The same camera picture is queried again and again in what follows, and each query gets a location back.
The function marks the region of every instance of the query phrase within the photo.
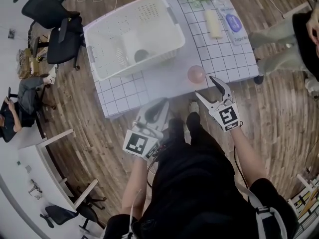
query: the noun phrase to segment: person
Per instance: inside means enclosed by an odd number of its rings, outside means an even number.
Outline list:
[[[5,97],[0,109],[0,130],[6,141],[12,140],[15,134],[22,130],[17,113],[19,107],[22,107],[29,115],[33,114],[36,109],[36,88],[42,84],[54,84],[56,72],[57,68],[54,67],[49,74],[22,79],[19,84],[18,102],[16,103]]]
[[[200,124],[197,102],[191,103],[190,112],[190,145],[185,143],[183,121],[169,121],[171,145],[159,155],[152,199],[144,213],[147,162],[135,157],[121,212],[108,220],[104,239],[121,239],[129,232],[131,209],[131,228],[139,239],[258,238],[255,210],[237,190],[224,151]],[[267,179],[261,156],[241,128],[230,133],[248,187],[263,205],[280,213],[288,238],[293,238],[295,212]]]
[[[261,84],[264,75],[277,69],[308,70],[305,87],[309,93],[319,91],[319,4],[313,11],[297,13],[267,29],[251,32],[248,37],[253,49],[266,43],[291,44],[290,48],[257,62]]]

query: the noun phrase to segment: white strap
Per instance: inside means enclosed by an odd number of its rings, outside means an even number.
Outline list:
[[[239,184],[236,180],[235,180],[235,185],[236,185],[238,190],[240,190],[242,193],[246,194],[249,197],[250,203],[255,209],[256,208],[262,209],[264,207],[253,192],[251,192],[249,189],[247,189],[244,186],[242,186],[241,184]],[[279,212],[275,208],[272,208],[272,207],[269,208],[269,212],[260,213],[260,214],[258,214],[256,212],[256,220],[257,220],[259,239],[266,239],[265,229],[264,229],[264,225],[263,225],[263,219],[266,219],[266,218],[270,217],[271,215],[274,215],[277,222],[278,222],[278,225],[279,225],[280,231],[281,231],[282,239],[287,239],[288,236],[287,236],[287,230],[286,230],[284,221],[281,218]]]
[[[136,198],[138,197],[138,195],[139,195],[139,193],[140,193],[141,191],[142,191],[141,189],[138,191],[138,193],[136,194],[135,199],[134,199],[134,201],[133,201],[133,203],[132,203],[131,212],[130,212],[129,232],[128,232],[127,234],[123,235],[123,236],[122,236],[122,239],[128,239],[128,238],[129,238],[129,235],[131,235],[131,237],[130,237],[131,239],[136,239],[136,236],[134,235],[133,230],[132,230],[133,207],[134,207],[135,200],[136,200]]]
[[[255,194],[253,192],[251,192],[249,189],[247,189],[244,186],[242,186],[241,184],[239,184],[236,180],[235,180],[235,185],[236,185],[238,190],[240,190],[241,192],[243,192],[244,194],[246,194],[249,197],[250,203],[254,208],[263,207],[263,205],[261,204],[261,202],[259,201],[259,199],[255,196]]]

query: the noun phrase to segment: laundry basket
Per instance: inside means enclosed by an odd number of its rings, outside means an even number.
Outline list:
[[[176,56],[185,37],[165,0],[137,0],[91,24],[85,41],[92,70],[105,80]]]

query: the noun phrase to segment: table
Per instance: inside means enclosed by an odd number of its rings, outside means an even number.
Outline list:
[[[166,1],[184,33],[185,45],[175,58],[126,77],[98,81],[95,72],[92,71],[106,118],[115,118],[156,98],[172,98],[213,87],[209,76],[228,83],[258,75],[251,45],[249,43],[233,45],[221,20],[219,23],[223,38],[209,37],[203,12],[205,9],[216,9],[211,0],[202,1],[201,7],[195,7],[187,0]],[[233,7],[230,0],[226,0],[224,6]],[[84,27],[84,33],[90,24]],[[187,71],[193,65],[202,66],[206,71],[206,80],[201,84],[193,84],[187,77]]]
[[[54,204],[72,212],[76,212],[77,207],[83,202],[85,197],[98,183],[98,180],[93,180],[93,182],[76,200],[76,202],[73,203],[67,193],[64,191],[61,182],[59,182],[55,177],[42,150],[48,144],[55,142],[72,132],[73,129],[70,129],[39,144],[22,148],[18,151],[18,154],[21,164],[25,167],[29,166],[31,168],[28,176],[38,184],[42,191],[42,197],[44,197],[50,204]]]

